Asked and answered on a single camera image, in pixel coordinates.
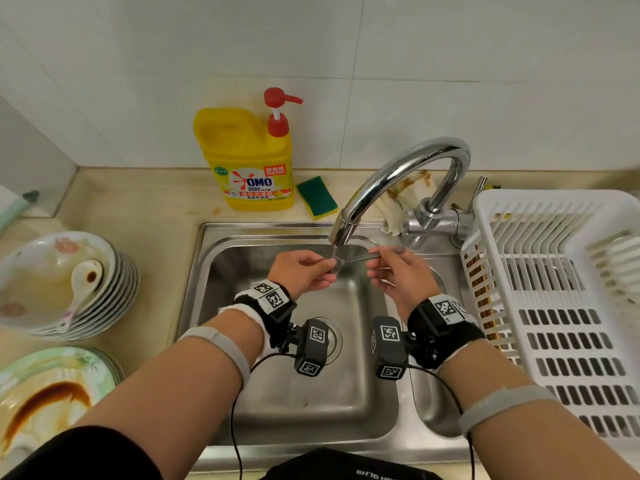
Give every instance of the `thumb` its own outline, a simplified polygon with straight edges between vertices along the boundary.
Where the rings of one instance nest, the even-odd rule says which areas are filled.
[[[312,276],[312,279],[315,280],[318,276],[321,276],[324,273],[328,273],[336,266],[337,261],[334,258],[323,259],[311,266],[307,266],[309,270],[309,274]]]
[[[380,257],[385,260],[394,273],[408,266],[407,263],[395,252],[391,251],[390,248],[380,248]]]

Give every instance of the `black cable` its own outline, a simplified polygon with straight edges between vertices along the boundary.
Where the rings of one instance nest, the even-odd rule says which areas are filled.
[[[293,358],[296,357],[293,354],[284,354],[281,352],[274,352],[273,354],[265,355],[258,362],[254,363],[253,367],[251,368],[251,372],[253,372],[256,367],[258,367],[262,362],[264,362],[268,358],[276,357],[276,356],[293,357]],[[236,450],[236,457],[238,459],[238,468],[240,469],[239,480],[242,480],[242,458],[240,458],[240,451],[238,450],[238,443],[236,443],[236,435],[234,434],[234,412],[236,411],[236,403],[238,402],[238,396],[240,396],[240,391],[238,391],[238,394],[236,395],[236,400],[234,401],[234,405],[231,406],[231,416],[229,416],[229,429],[231,430],[231,441],[233,441],[234,443],[234,450]]]
[[[430,371],[423,367],[419,367],[418,365],[409,364],[409,369],[415,369],[416,371],[426,372],[428,375],[435,377],[440,383],[447,388],[450,395],[453,397],[453,402],[455,402],[456,407],[458,408],[458,412],[462,414],[462,406],[460,405],[460,401],[458,400],[456,393],[453,392],[453,389],[446,383],[446,381],[437,375],[434,371]],[[476,480],[476,460],[474,457],[474,444],[471,442],[471,431],[467,433],[467,441],[469,442],[469,455],[471,456],[471,480]]]

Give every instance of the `green and yellow sponge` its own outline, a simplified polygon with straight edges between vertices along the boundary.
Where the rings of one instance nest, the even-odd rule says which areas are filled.
[[[338,211],[338,204],[326,189],[322,177],[313,177],[296,186],[315,221]]]

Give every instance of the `black sleeve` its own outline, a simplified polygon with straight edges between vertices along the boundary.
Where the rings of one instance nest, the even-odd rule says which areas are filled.
[[[3,480],[162,480],[147,453],[122,433],[101,426],[71,428],[53,437]]]

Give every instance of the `drain ring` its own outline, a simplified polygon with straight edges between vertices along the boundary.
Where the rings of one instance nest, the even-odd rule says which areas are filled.
[[[338,327],[333,320],[329,320],[329,318],[325,317],[315,318],[316,320],[326,323],[327,327],[329,327],[329,346],[326,351],[325,363],[325,365],[329,365],[336,360],[338,355],[340,355],[340,352],[342,352],[342,332],[340,331],[340,327]]]

